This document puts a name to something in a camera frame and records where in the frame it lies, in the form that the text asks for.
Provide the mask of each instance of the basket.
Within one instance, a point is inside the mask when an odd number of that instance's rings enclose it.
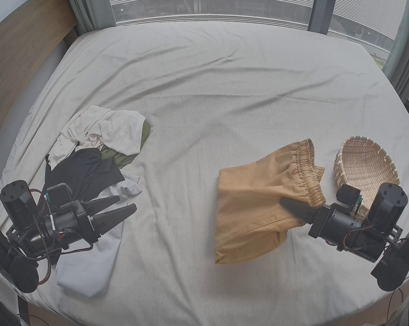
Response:
[[[334,161],[334,176],[338,187],[349,184],[361,191],[363,203],[358,211],[366,217],[384,182],[401,185],[395,164],[375,141],[353,136],[341,145]]]

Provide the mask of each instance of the curtain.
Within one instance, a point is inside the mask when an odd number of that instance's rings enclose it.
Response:
[[[78,35],[115,26],[109,0],[69,0],[69,2],[77,20]]]
[[[409,96],[409,0],[383,72],[405,102]]]

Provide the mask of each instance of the headboard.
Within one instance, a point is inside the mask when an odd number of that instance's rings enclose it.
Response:
[[[0,130],[13,102],[75,25],[68,0],[28,0],[0,23]]]

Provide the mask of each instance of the bed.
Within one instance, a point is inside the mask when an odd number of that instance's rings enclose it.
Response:
[[[349,136],[377,141],[409,198],[409,116],[361,45],[277,26],[173,22],[108,28],[68,49],[23,123],[0,188],[41,189],[44,156],[75,112],[136,110],[152,127],[125,167],[140,176],[106,294],[86,299],[50,280],[25,299],[85,325],[323,325],[386,295],[374,265],[289,231],[273,252],[214,263],[218,172],[305,138],[325,167]],[[0,204],[0,225],[10,225]],[[409,230],[409,203],[398,225]],[[41,261],[40,276],[46,262]]]

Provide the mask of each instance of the floor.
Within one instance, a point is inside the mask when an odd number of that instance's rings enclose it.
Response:
[[[392,313],[399,307],[402,302],[402,299],[406,298],[409,294],[409,279],[401,288],[403,295],[397,290],[392,297],[390,304],[390,313]],[[387,307],[390,302],[390,296],[383,298],[382,300],[376,302],[371,307],[367,308],[364,311],[361,311],[358,314],[349,316],[342,320],[339,320],[334,323],[327,324],[326,326],[361,326],[365,323],[370,323],[372,325],[380,325],[381,323],[386,322],[387,318]],[[72,323],[61,316],[50,312],[48,310],[41,309],[37,306],[30,304],[28,306],[29,314],[38,316],[43,319],[46,323],[43,323],[35,317],[30,317],[31,326],[78,326],[76,323]]]

